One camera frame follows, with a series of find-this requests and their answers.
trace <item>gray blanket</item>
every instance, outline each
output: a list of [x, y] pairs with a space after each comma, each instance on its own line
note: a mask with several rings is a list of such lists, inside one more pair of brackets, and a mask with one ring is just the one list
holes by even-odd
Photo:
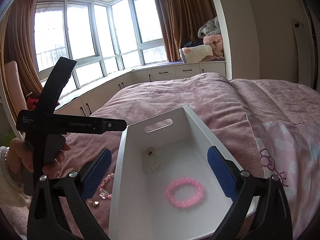
[[206, 24], [198, 30], [198, 37], [201, 39], [203, 39], [205, 36], [214, 34], [221, 34], [218, 16], [210, 21], [207, 21]]

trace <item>white box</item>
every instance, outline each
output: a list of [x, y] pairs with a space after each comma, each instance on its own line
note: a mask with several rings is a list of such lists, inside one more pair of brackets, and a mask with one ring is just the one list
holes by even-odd
[[[145, 127], [171, 119], [170, 125], [146, 132]], [[191, 240], [213, 234], [228, 212], [227, 198], [207, 161], [215, 145], [242, 170], [231, 153], [191, 110], [180, 107], [131, 124], [122, 133], [112, 190], [109, 237], [112, 240]], [[160, 167], [152, 173], [142, 168], [142, 156], [152, 147]], [[182, 177], [197, 179], [205, 188], [203, 199], [189, 208], [171, 204], [164, 192]], [[176, 193], [189, 198], [194, 188]], [[248, 215], [255, 211], [257, 199]]]

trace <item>pink beads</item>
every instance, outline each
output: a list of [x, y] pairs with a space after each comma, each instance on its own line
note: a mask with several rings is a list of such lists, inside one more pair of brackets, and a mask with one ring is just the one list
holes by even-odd
[[[183, 184], [191, 184], [194, 185], [196, 187], [196, 189], [198, 190], [196, 196], [190, 198], [189, 200], [180, 202], [177, 201], [174, 196], [172, 195], [172, 191]], [[166, 187], [166, 191], [165, 191], [165, 195], [167, 197], [167, 199], [170, 201], [170, 203], [172, 203], [174, 206], [176, 207], [182, 207], [182, 208], [186, 208], [186, 207], [191, 207], [194, 204], [198, 203], [200, 199], [203, 198], [203, 192], [204, 192], [204, 187], [202, 186], [202, 184], [200, 182], [198, 182], [196, 179], [192, 179], [190, 177], [186, 178], [181, 178], [181, 179], [177, 179], [174, 180], [173, 182], [171, 182], [167, 187]]]

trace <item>brown curtain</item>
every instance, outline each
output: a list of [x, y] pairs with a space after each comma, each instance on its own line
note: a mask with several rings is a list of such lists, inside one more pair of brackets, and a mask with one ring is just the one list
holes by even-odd
[[15, 0], [7, 12], [8, 22], [4, 39], [4, 63], [17, 62], [23, 94], [39, 95], [41, 82], [36, 73], [31, 46], [33, 0]]
[[155, 1], [168, 61], [178, 61], [179, 49], [188, 41], [199, 41], [199, 28], [217, 16], [213, 0]]

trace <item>hand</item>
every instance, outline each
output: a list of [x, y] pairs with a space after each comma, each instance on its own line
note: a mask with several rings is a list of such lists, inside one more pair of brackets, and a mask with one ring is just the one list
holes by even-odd
[[[54, 163], [43, 166], [42, 171], [49, 178], [55, 178], [61, 173], [61, 163], [64, 161], [63, 151], [70, 150], [68, 144], [64, 144], [61, 151], [58, 152], [56, 161]], [[7, 162], [10, 170], [16, 178], [23, 182], [22, 167], [25, 166], [28, 171], [33, 172], [32, 152], [25, 145], [23, 140], [15, 138], [10, 143], [9, 152], [7, 154]]]

